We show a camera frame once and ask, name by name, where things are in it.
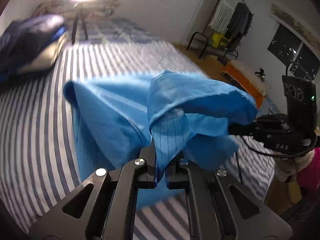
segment window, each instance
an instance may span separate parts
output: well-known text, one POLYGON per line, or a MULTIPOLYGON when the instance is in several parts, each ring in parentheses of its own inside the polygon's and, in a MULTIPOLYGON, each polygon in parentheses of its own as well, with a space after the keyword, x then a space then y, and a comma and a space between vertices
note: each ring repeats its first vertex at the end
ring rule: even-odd
MULTIPOLYGON (((279 26, 268 50, 285 66, 291 60, 296 60, 308 72, 312 80, 319 70, 320 61, 318 58, 307 45, 283 25, 279 26)), ((305 73, 297 66, 292 66, 289 70, 296 77, 306 78, 305 73)))

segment black robotic device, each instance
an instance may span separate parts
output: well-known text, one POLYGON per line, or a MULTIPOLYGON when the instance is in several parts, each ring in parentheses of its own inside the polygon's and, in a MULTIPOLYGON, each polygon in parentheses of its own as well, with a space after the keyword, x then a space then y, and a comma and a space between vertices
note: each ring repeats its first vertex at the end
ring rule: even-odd
MULTIPOLYGON (((248 126, 232 124, 229 133, 253 136, 283 154, 273 157, 303 156, 316 143, 315 86, 311 79, 287 75, 283 83, 288 115, 261 116, 248 126)), ((152 142, 122 169, 94 172, 36 221, 30 239, 132 239, 138 189, 153 189, 155 174, 152 142)), ((192 240, 288 240, 292 236, 288 224, 225 170, 205 171, 181 152, 169 163, 165 176, 169 189, 185 189, 192 240)))

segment mattress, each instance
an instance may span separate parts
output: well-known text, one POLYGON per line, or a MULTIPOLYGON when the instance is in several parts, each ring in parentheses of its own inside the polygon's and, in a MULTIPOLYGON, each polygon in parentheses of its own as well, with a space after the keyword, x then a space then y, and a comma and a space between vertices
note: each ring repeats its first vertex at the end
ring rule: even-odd
MULTIPOLYGON (((132 73, 201 72, 164 41, 66 46, 52 71, 0 94, 0 198, 26 233, 57 201, 79 185, 72 109, 63 97, 68 80, 132 73)), ((251 138, 247 142, 259 150, 251 138)), ((273 160, 249 151, 239 139, 244 184, 263 200, 273 160)), ((233 157, 223 166, 236 178, 233 157)), ((183 196, 136 213, 134 239, 189 239, 183 196)))

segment wooden floor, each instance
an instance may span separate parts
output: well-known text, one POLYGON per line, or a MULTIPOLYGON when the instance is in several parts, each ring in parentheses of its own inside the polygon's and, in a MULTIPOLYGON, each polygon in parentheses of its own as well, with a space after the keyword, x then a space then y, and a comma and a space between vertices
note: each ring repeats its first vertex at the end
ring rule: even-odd
MULTIPOLYGON (((196 63, 210 78, 230 83, 228 79, 221 75, 223 65, 217 60, 216 56, 208 55, 199 59, 199 55, 192 50, 186 50, 183 45, 174 45, 176 49, 189 57, 196 63)), ((297 183, 285 184, 275 178, 268 190, 265 204, 276 214, 281 215, 290 208, 291 203, 297 203, 301 199, 300 189, 297 183)))

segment striped fabric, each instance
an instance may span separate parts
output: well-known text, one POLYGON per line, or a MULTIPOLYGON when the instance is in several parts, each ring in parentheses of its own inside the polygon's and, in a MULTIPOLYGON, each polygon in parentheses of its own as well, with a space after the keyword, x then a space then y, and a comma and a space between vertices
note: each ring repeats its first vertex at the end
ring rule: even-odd
MULTIPOLYGON (((0 198, 26 233, 37 218, 79 185, 72 112, 62 93, 65 82, 165 69, 201 72, 164 41, 76 45, 61 52, 47 76, 0 94, 0 198)), ((244 148, 239 157, 246 185, 263 199, 273 163, 244 148)), ((225 166, 237 176, 234 159, 225 166)), ((134 239, 188 239, 182 198, 138 211, 134 239)))

